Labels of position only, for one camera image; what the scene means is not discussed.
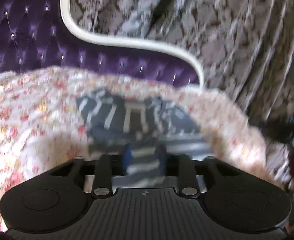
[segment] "gray garment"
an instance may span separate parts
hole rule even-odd
[[[71,14],[90,32],[187,49],[207,87],[250,116],[294,115],[294,0],[71,0]],[[284,162],[273,160],[286,154],[271,143],[268,167],[277,171]]]
[[[160,187],[166,153],[197,160],[213,155],[197,125],[174,102],[125,100],[98,89],[76,98],[76,103],[91,141],[89,152],[124,156],[127,175],[113,178],[114,187]]]

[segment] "bed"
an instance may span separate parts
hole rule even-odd
[[[75,98],[99,87],[179,103],[219,159],[272,181],[261,134],[224,93],[203,84],[202,66],[191,54],[161,42],[88,33],[72,20],[69,0],[0,0],[0,198],[68,159],[98,157],[88,154]]]

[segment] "circular cap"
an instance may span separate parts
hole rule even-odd
[[[42,233],[72,224],[86,206],[86,194],[71,179],[41,175],[7,191],[0,213],[8,228]]]
[[[204,205],[214,221],[245,233],[278,227],[291,212],[291,201],[283,190],[247,176],[224,178],[206,193]]]
[[[99,187],[99,188],[96,188],[93,192],[98,196],[104,196],[104,195],[107,195],[110,191],[109,189],[105,187]]]
[[[186,187],[182,190],[183,194],[188,195],[188,196],[193,196],[198,193],[198,190],[196,190],[193,187]]]

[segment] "gray curtain fold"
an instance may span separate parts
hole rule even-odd
[[[250,116],[294,115],[294,0],[71,0],[71,12],[90,32],[187,49]]]

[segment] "purple tufted headboard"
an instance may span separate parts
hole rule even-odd
[[[126,74],[175,87],[199,83],[193,66],[175,56],[92,44],[75,37],[60,15],[59,0],[0,0],[0,73],[51,65]]]

